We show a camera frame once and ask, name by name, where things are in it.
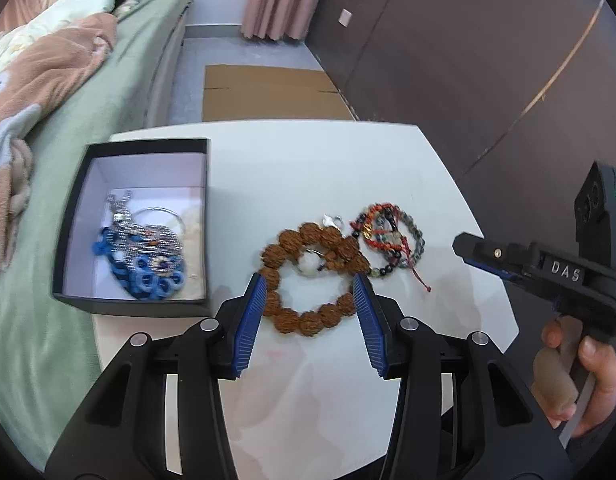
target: open box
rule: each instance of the open box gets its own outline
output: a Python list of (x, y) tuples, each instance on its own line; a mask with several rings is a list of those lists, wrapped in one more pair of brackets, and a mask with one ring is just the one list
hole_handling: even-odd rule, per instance
[[(53, 296), (94, 314), (145, 317), (208, 316), (205, 216), (209, 165), (207, 139), (131, 140), (91, 144), (72, 184), (54, 257)], [(128, 209), (149, 210), (138, 224), (160, 224), (182, 241), (185, 282), (164, 300), (137, 300), (110, 270), (93, 243), (112, 224), (108, 196), (131, 192)]]

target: jewelry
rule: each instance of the jewelry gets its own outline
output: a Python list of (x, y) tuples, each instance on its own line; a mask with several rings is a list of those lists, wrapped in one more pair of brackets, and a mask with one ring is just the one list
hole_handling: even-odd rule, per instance
[(264, 266), (259, 274), (267, 284), (267, 300), (264, 316), (272, 318), (275, 328), (283, 333), (299, 332), (304, 336), (314, 336), (323, 328), (339, 324), (342, 316), (353, 316), (355, 304), (350, 292), (337, 298), (336, 304), (322, 304), (318, 310), (302, 314), (291, 308), (281, 306), (277, 292), (279, 287), (279, 267), (286, 260), (296, 262), (299, 270), (306, 276), (316, 276), (323, 270), (335, 270), (340, 274), (354, 275), (357, 272), (370, 272), (370, 263), (359, 251), (356, 238), (342, 237), (336, 225), (321, 228), (307, 222), (298, 231), (285, 230), (278, 235), (278, 244), (268, 245), (261, 253)]
[[(166, 226), (137, 224), (127, 207), (130, 198), (128, 190), (119, 200), (108, 196), (112, 225), (101, 230), (92, 251), (108, 258), (113, 276), (133, 298), (166, 300), (185, 281), (181, 241)], [(147, 207), (135, 216), (148, 210), (173, 215), (185, 232), (181, 217), (166, 208)]]
[(323, 227), (336, 227), (340, 231), (344, 228), (344, 220), (341, 216), (323, 215)]
[[(415, 240), (415, 248), (410, 250), (408, 239), (399, 232), (399, 220), (403, 221), (408, 232)], [(377, 278), (392, 272), (395, 267), (411, 269), (414, 276), (430, 292), (432, 289), (425, 285), (415, 265), (424, 253), (425, 240), (423, 233), (417, 228), (414, 219), (402, 211), (398, 206), (383, 203), (371, 204), (357, 217), (356, 222), (350, 222), (353, 237), (358, 238), (363, 233), (365, 242), (374, 250), (383, 253), (388, 265), (381, 269), (371, 269), (370, 276)]]

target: green bed sheet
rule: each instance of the green bed sheet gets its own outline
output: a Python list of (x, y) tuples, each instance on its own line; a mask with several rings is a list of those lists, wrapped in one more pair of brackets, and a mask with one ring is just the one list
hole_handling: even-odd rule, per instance
[(67, 194), (87, 144), (144, 126), (155, 70), (191, 1), (140, 0), (102, 68), (27, 138), (32, 195), (0, 276), (0, 422), (40, 470), (101, 372), (92, 316), (50, 295)]

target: wooden bead bracelet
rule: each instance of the wooden bead bracelet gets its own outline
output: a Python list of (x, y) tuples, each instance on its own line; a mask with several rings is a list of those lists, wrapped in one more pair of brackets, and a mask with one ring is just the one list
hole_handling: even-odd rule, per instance
[(304, 336), (314, 336), (323, 328), (338, 325), (342, 316), (355, 314), (355, 304), (350, 292), (339, 296), (335, 304), (325, 303), (316, 311), (299, 314), (291, 308), (283, 308), (277, 288), (280, 282), (278, 269), (286, 260), (298, 264), (302, 273), (313, 275), (308, 274), (306, 269), (310, 268), (307, 260), (314, 254), (323, 254), (316, 271), (332, 270), (351, 276), (358, 272), (370, 273), (370, 263), (359, 251), (356, 237), (344, 238), (336, 227), (322, 228), (313, 222), (307, 222), (302, 224), (298, 231), (285, 230), (279, 233), (278, 242), (268, 245), (261, 253), (264, 266), (258, 272), (264, 276), (267, 283), (264, 316), (272, 318), (279, 332), (298, 332)]

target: metal screw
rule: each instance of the metal screw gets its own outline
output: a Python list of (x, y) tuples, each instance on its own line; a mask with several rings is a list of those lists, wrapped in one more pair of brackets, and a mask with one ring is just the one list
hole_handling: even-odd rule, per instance
[(416, 330), (419, 328), (419, 322), (413, 317), (405, 317), (399, 324), (403, 330)]
[(472, 334), (472, 340), (478, 345), (487, 345), (490, 338), (483, 332), (475, 332)]
[(143, 332), (136, 333), (130, 338), (132, 346), (144, 346), (148, 342), (148, 336)]
[(214, 317), (207, 317), (199, 323), (199, 326), (204, 332), (212, 332), (213, 330), (217, 330), (219, 327), (219, 322), (214, 319)]

